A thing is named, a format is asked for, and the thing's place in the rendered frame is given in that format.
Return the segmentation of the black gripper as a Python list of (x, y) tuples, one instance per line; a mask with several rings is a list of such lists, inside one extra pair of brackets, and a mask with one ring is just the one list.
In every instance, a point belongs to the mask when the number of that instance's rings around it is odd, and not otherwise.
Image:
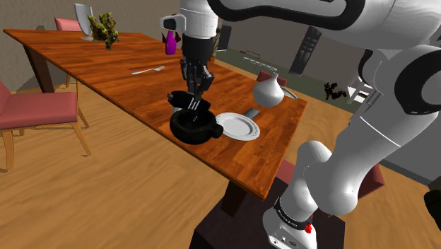
[[(182, 36), (182, 55), (180, 66), (182, 78), (187, 82), (188, 92), (200, 101), (204, 91), (211, 86), (214, 75), (208, 70), (207, 61), (212, 55), (213, 38), (199, 39)], [(191, 62), (201, 62), (192, 66)]]

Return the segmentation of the magenta bottle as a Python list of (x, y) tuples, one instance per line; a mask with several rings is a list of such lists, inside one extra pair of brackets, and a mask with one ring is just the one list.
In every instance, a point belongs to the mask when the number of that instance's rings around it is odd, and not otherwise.
[(173, 55), (176, 53), (177, 43), (181, 40), (179, 33), (169, 30), (167, 35), (162, 34), (162, 41), (165, 44), (166, 55)]

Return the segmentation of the black monitor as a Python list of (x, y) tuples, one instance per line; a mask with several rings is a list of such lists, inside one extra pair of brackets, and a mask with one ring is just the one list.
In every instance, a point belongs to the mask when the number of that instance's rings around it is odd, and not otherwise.
[(232, 27), (229, 25), (222, 25), (218, 40), (217, 52), (226, 51), (230, 41)]

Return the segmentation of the silver fork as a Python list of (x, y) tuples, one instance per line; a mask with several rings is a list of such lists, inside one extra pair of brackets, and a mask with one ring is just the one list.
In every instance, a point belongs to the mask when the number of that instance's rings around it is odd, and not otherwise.
[(145, 69), (145, 70), (142, 70), (142, 71), (135, 71), (135, 72), (132, 72), (131, 75), (142, 74), (142, 73), (145, 73), (145, 72), (148, 72), (148, 71), (161, 71), (164, 68), (165, 68), (165, 66), (162, 65), (162, 66), (158, 66), (156, 68)]

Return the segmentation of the white plate with patterned rim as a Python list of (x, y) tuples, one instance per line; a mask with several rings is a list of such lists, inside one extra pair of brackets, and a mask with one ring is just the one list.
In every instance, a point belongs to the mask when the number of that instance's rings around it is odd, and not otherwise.
[(223, 134), (231, 139), (252, 141), (260, 135), (259, 126), (252, 119), (238, 113), (220, 113), (216, 115), (216, 122), (223, 127)]

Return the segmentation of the white round vase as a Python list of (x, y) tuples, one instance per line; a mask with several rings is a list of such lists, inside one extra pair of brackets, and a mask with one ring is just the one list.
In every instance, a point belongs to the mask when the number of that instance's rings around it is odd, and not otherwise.
[(254, 101), (262, 107), (272, 108), (278, 105), (284, 98), (284, 92), (277, 82), (277, 73), (265, 81), (257, 82), (253, 87)]

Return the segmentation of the brown wooden table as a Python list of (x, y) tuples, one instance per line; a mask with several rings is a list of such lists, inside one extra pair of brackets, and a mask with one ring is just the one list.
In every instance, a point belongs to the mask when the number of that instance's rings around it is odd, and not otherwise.
[[(48, 64), (57, 66), (125, 112), (173, 140), (172, 108), (166, 95), (185, 89), (180, 56), (167, 56), (163, 44), (141, 33), (121, 33), (107, 50), (100, 42), (82, 40), (80, 32), (9, 29), (21, 43), (44, 92), (53, 91)], [(161, 71), (132, 72), (165, 66)], [(247, 194), (265, 199), (276, 177), (306, 102), (286, 98), (274, 108), (261, 108), (255, 122), (261, 130), (254, 141), (227, 137), (181, 148), (229, 181), (221, 208), (234, 216)]]

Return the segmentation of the plain white plate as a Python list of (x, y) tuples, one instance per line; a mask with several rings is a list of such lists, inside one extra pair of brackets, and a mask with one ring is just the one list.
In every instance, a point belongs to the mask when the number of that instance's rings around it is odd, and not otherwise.
[(284, 96), (292, 98), (292, 99), (298, 99), (298, 97), (296, 96), (296, 94), (294, 94), (292, 91), (290, 91), (288, 88), (286, 88), (285, 86), (281, 86), (282, 91), (284, 92)]

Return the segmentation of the green yellow plant figure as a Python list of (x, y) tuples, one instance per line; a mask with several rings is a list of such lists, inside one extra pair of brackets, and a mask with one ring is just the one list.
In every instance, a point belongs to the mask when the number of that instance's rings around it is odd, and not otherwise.
[(116, 20), (111, 12), (99, 15), (99, 20), (94, 16), (87, 15), (92, 30), (93, 42), (101, 41), (105, 43), (107, 50), (112, 49), (114, 42), (119, 42), (119, 32), (114, 28)]

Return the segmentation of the dark leafy plant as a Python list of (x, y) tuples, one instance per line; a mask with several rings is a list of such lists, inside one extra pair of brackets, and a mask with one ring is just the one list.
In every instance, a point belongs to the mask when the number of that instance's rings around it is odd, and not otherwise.
[(326, 93), (326, 100), (328, 99), (332, 99), (332, 100), (336, 100), (338, 98), (340, 98), (341, 96), (343, 96), (344, 98), (347, 97), (347, 93), (343, 90), (338, 90), (336, 91), (336, 87), (338, 86), (337, 83), (325, 83), (324, 84), (324, 90)]

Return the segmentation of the dark robot stand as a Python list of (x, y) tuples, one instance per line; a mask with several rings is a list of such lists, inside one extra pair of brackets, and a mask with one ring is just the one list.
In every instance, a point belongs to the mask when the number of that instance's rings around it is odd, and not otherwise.
[[(221, 203), (217, 203), (194, 229), (189, 249), (276, 249), (265, 233), (262, 216), (287, 186), (275, 178), (264, 201), (246, 195), (234, 217), (226, 214), (220, 208)], [(344, 221), (317, 210), (313, 226), (317, 231), (317, 249), (343, 249)]]

